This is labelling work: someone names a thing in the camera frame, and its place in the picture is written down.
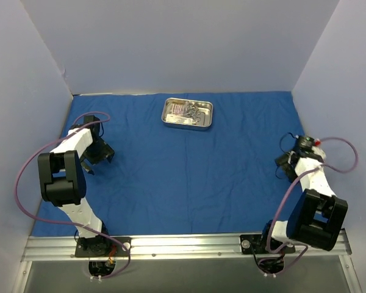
metal bar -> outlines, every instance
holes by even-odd
[[[249,258],[240,249],[241,234],[199,234],[130,236],[132,259],[193,259],[193,258]],[[75,258],[76,242],[73,237],[30,237],[24,250],[23,261],[96,261],[106,258]],[[296,246],[296,254],[303,247]],[[306,255],[348,255],[351,253],[345,231],[339,234],[331,251],[310,248]]]
[[[362,293],[361,285],[359,284],[351,257],[349,255],[339,255],[339,259],[350,293]]]
[[[32,261],[22,261],[13,285],[12,293],[23,293],[29,278]]]

blue surface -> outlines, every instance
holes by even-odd
[[[163,104],[171,96],[210,101],[212,127],[163,125]],[[289,186],[275,177],[279,138],[303,133],[290,92],[75,96],[65,133],[77,116],[93,110],[112,117],[103,138],[115,157],[94,166],[95,176],[85,175],[87,200],[114,235],[261,231]],[[284,148],[292,143],[286,138]],[[282,219],[300,195],[297,187]],[[67,220],[45,202],[38,215]],[[37,222],[32,235],[74,231]]]

purple cable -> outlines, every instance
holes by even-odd
[[[285,193],[281,203],[279,204],[279,207],[278,207],[278,209],[275,213],[274,219],[271,222],[270,230],[268,231],[266,250],[269,253],[273,253],[273,254],[279,253],[282,250],[282,248],[284,248],[286,245],[289,244],[288,242],[285,242],[282,245],[280,245],[277,249],[272,250],[271,245],[270,245],[271,244],[271,235],[273,234],[273,231],[274,231],[275,222],[279,218],[279,215],[281,214],[281,211],[282,211],[283,207],[285,206],[285,203],[286,203],[287,199],[289,198],[290,194],[292,193],[293,188],[299,183],[299,181],[301,180],[302,177],[304,177],[307,174],[316,172],[321,167],[328,167],[328,168],[331,168],[331,169],[335,170],[336,172],[345,174],[345,173],[353,171],[356,168],[356,166],[358,165],[358,162],[359,162],[358,152],[357,152],[355,146],[351,142],[349,142],[347,139],[343,139],[341,137],[325,137],[324,139],[321,139],[320,141],[321,142],[326,142],[326,141],[329,141],[329,140],[340,140],[342,142],[347,143],[353,149],[353,152],[354,152],[354,155],[355,155],[354,164],[351,166],[351,168],[349,168],[347,170],[340,170],[340,169],[338,169],[334,166],[328,165],[328,164],[321,164],[321,166],[318,166],[317,168],[314,168],[312,170],[308,170],[308,171],[303,172],[302,174],[300,174],[300,176],[298,176],[293,181],[293,183],[291,183],[289,188],[286,190],[286,193]],[[308,249],[308,246],[305,245],[305,249],[287,267],[283,268],[283,270],[281,270],[280,272],[278,272],[274,275],[278,275],[280,273],[283,273],[286,270],[288,270],[289,268],[291,268],[291,266],[293,266],[302,257],[302,255],[304,255],[304,253],[307,251],[307,249]]]
[[[51,147],[53,145],[56,145],[57,143],[60,143],[66,139],[69,139],[70,137],[74,136],[77,132],[79,132],[80,130],[90,126],[90,125],[93,125],[93,124],[97,124],[97,123],[104,123],[104,122],[108,122],[110,121],[111,117],[109,114],[107,113],[104,113],[104,112],[99,112],[99,111],[93,111],[93,112],[87,112],[87,113],[84,113],[80,116],[77,117],[77,119],[74,121],[74,124],[75,122],[77,122],[79,119],[81,119],[82,117],[86,116],[86,115],[91,115],[91,114],[101,114],[101,115],[105,115],[107,117],[107,119],[105,120],[100,120],[100,121],[93,121],[93,122],[90,122],[90,123],[87,123],[81,127],[79,127],[75,132],[72,132],[71,134],[69,134],[68,136],[66,137],[63,137],[61,139],[57,139],[53,142],[50,142],[48,143],[47,145],[41,147],[40,149],[38,149],[34,154],[31,155],[31,157],[23,164],[23,166],[20,168],[20,171],[18,172],[17,176],[16,176],[16,179],[15,179],[15,185],[13,187],[13,194],[14,194],[14,197],[15,197],[15,202],[16,202],[16,205],[18,206],[18,208],[23,212],[23,214],[27,215],[28,217],[36,220],[36,221],[41,221],[41,222],[45,222],[45,223],[50,223],[50,224],[59,224],[59,225],[71,225],[71,226],[77,226],[77,227],[81,227],[89,232],[92,232],[92,233],[95,233],[95,234],[98,234],[100,236],[103,236],[107,239],[109,239],[110,241],[116,243],[117,245],[119,245],[120,247],[122,247],[122,249],[124,251],[128,251],[128,255],[127,255],[127,263],[120,269],[118,270],[114,270],[110,275],[108,276],[104,276],[102,277],[103,279],[105,278],[110,278],[110,277],[113,277],[115,275],[118,275],[120,272],[122,272],[125,268],[127,268],[130,264],[130,261],[131,261],[131,256],[130,256],[130,251],[129,249],[127,249],[120,241],[114,239],[113,237],[107,235],[107,234],[104,234],[102,232],[98,232],[94,229],[91,229],[87,226],[83,226],[82,224],[80,223],[74,223],[74,222],[65,222],[65,221],[56,221],[56,220],[48,220],[48,219],[44,219],[44,218],[40,218],[36,215],[33,215],[31,214],[28,210],[26,210],[23,205],[21,204],[20,200],[19,200],[19,196],[18,196],[18,185],[19,185],[19,180],[24,172],[24,169],[26,169],[26,167],[30,164],[30,162],[33,160],[33,158],[35,158],[39,153],[41,153],[45,148],[48,148],[48,147]]]

